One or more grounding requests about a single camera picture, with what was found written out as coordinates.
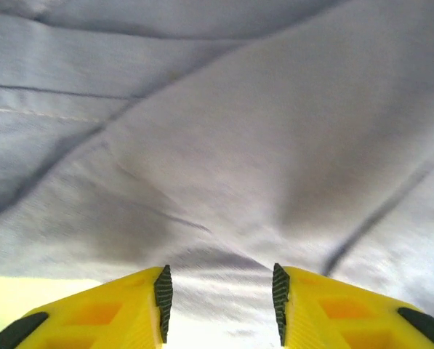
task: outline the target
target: stitching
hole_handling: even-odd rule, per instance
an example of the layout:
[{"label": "stitching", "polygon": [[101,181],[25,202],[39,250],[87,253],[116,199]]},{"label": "stitching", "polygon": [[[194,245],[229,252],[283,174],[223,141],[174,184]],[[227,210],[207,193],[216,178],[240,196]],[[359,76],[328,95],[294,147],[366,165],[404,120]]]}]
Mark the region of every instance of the stitching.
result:
[{"label": "stitching", "polygon": [[16,86],[16,85],[0,85],[0,90],[4,92],[40,92],[54,95],[67,95],[67,96],[75,96],[75,97],[92,97],[92,98],[102,98],[109,100],[128,100],[129,97],[122,95],[101,95],[96,93],[87,93],[87,92],[70,92],[63,91],[58,89],[42,89],[38,87],[25,87],[25,86]]},{"label": "stitching", "polygon": [[46,113],[37,113],[35,111],[17,111],[15,109],[6,109],[6,108],[0,108],[0,113],[16,113],[16,114],[23,114],[23,115],[30,115],[30,116],[43,116],[46,118],[51,119],[61,119],[61,120],[72,120],[72,121],[80,121],[80,122],[89,122],[89,123],[98,123],[100,120],[90,120],[85,118],[73,118],[70,116],[58,116],[58,115],[52,115],[52,114],[46,114]]}]

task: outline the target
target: rectangular hole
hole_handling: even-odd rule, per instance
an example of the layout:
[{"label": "rectangular hole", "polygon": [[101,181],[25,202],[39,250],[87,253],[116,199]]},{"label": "rectangular hole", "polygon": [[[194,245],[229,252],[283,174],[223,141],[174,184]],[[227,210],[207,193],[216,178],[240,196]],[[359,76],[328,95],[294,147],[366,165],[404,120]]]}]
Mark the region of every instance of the rectangular hole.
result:
[{"label": "rectangular hole", "polygon": [[324,298],[318,301],[329,318],[372,318],[374,314],[353,298]]},{"label": "rectangular hole", "polygon": [[49,338],[42,349],[90,349],[93,338]]},{"label": "rectangular hole", "polygon": [[66,322],[67,325],[108,325],[120,311],[122,304],[92,303],[83,306]]},{"label": "rectangular hole", "polygon": [[368,331],[364,329],[343,332],[342,336],[350,349],[395,349],[389,346],[391,338],[389,331]]}]

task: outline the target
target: black rubber pad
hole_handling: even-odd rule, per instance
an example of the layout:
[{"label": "black rubber pad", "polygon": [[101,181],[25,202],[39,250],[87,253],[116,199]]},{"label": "black rubber pad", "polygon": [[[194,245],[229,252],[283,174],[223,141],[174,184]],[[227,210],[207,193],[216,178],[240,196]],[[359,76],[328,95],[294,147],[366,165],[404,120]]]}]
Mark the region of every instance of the black rubber pad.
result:
[{"label": "black rubber pad", "polygon": [[161,339],[166,343],[166,336],[168,335],[168,323],[170,321],[170,311],[172,309],[173,300],[173,284],[170,266],[165,265],[158,276],[156,282],[153,284],[156,304],[160,309],[160,333]]},{"label": "black rubber pad", "polygon": [[278,263],[273,268],[272,297],[281,346],[286,339],[286,303],[289,296],[289,275]]},{"label": "black rubber pad", "polygon": [[434,343],[434,318],[414,309],[399,308],[398,314]]},{"label": "black rubber pad", "polygon": [[15,349],[48,317],[47,313],[35,313],[11,323],[0,332],[0,349]]}]

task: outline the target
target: cloth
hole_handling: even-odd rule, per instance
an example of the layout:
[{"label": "cloth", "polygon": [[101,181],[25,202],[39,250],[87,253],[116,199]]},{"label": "cloth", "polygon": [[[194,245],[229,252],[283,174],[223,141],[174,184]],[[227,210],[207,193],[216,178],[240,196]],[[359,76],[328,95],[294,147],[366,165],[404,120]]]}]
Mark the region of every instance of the cloth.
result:
[{"label": "cloth", "polygon": [[434,315],[434,1],[107,2],[0,8],[0,276],[169,263],[175,348],[277,348],[274,262]]}]

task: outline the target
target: yellow plastic part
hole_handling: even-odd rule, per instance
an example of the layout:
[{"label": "yellow plastic part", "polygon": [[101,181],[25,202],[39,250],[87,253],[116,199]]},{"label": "yellow plastic part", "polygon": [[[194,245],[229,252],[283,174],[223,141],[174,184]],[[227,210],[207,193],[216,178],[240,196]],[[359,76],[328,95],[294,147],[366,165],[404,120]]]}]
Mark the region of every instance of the yellow plastic part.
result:
[{"label": "yellow plastic part", "polygon": [[158,349],[160,313],[151,268],[34,309],[49,318],[18,349]]},{"label": "yellow plastic part", "polygon": [[288,349],[434,349],[396,310],[407,307],[340,281],[284,267],[290,276],[286,304]]}]

